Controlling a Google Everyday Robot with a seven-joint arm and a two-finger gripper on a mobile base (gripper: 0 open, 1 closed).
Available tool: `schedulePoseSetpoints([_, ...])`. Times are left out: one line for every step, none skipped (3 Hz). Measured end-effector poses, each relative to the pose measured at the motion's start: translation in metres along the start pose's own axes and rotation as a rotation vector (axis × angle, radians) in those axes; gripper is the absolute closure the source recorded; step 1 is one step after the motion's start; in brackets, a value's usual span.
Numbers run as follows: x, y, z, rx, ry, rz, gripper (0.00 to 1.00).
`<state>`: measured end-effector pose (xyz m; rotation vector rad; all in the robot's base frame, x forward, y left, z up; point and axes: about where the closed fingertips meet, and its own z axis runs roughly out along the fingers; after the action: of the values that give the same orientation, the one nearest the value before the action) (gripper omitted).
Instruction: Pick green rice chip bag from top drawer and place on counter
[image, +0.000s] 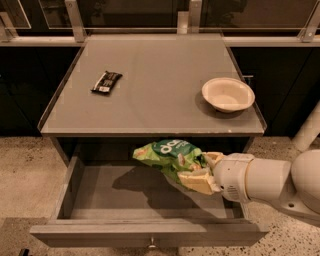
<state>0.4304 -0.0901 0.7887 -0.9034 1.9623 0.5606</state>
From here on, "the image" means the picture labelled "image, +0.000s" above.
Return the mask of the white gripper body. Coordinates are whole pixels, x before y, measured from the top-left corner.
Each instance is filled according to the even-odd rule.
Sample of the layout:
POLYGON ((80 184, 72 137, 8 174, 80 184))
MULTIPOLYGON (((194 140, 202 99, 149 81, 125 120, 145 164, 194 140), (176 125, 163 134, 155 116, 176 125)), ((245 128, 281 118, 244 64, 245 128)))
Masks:
POLYGON ((246 173, 254 160, 252 154, 233 153, 224 156, 214 167, 213 173, 222 196, 229 201, 246 203, 246 173))

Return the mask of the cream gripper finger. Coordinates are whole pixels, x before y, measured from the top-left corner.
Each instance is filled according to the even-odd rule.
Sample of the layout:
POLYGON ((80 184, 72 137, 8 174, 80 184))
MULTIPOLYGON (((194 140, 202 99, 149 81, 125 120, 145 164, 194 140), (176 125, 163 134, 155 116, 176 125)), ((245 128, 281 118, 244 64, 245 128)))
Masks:
POLYGON ((181 171, 178 177, 183 186, 196 192, 213 195, 220 192, 214 176, 209 168, 203 168, 192 172, 181 171))
POLYGON ((216 164, 225 157, 225 155, 222 152, 204 152, 203 157, 208 166, 213 169, 216 164))

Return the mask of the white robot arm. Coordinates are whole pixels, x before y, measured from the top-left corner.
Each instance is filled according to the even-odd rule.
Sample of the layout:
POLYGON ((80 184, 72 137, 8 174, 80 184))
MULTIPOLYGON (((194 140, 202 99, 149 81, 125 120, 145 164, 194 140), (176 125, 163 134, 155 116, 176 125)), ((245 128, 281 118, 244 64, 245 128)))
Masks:
POLYGON ((204 155, 207 166, 178 177, 183 186, 204 194, 219 192, 239 203, 260 202, 308 224, 320 225, 320 150, 309 146, 320 133, 320 102, 293 139, 301 151, 290 161, 251 154, 204 155))

